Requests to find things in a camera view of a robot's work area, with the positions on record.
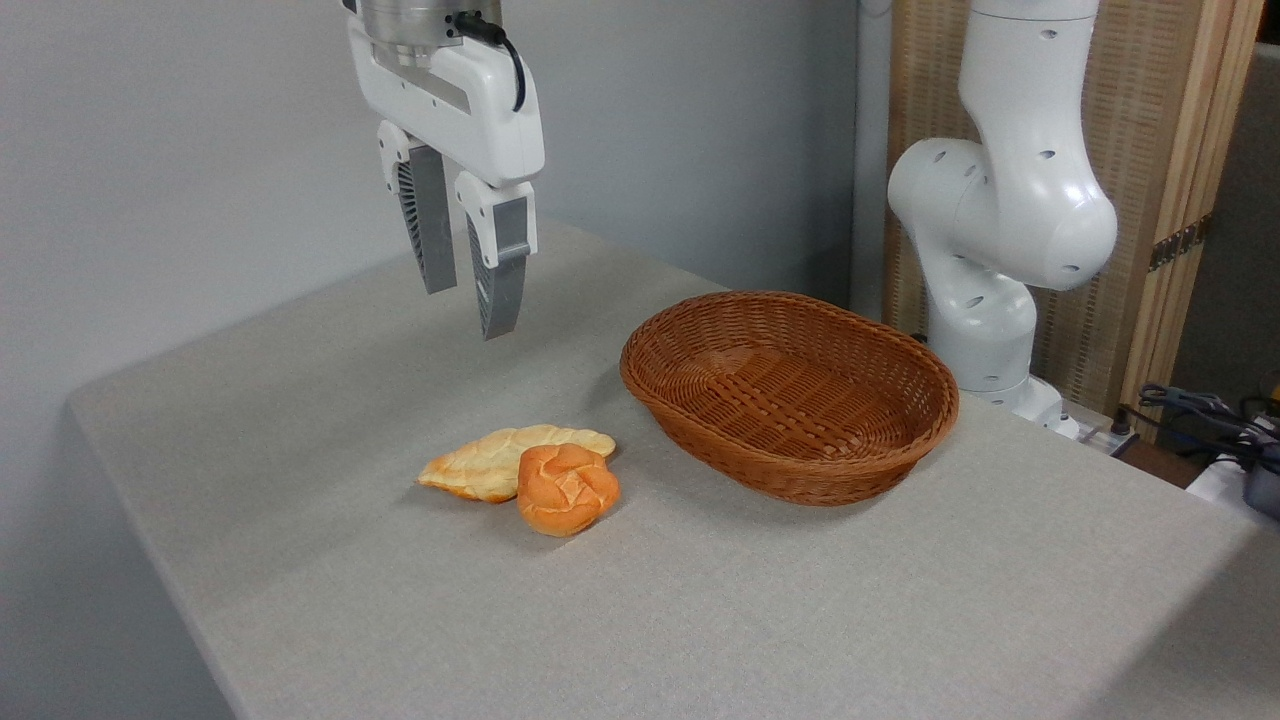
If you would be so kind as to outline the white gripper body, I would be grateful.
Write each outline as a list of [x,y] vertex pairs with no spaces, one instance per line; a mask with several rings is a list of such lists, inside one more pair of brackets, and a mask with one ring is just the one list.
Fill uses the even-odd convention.
[[502,188],[545,163],[532,72],[498,14],[349,14],[360,90],[383,119]]

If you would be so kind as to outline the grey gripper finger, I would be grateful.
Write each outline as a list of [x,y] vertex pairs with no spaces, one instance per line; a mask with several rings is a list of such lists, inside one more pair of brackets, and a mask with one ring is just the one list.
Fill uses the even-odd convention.
[[378,127],[381,170],[428,293],[456,287],[445,159],[389,120]]
[[538,252],[534,188],[494,188],[462,170],[454,191],[467,223],[474,283],[485,341],[512,332],[524,299],[527,259]]

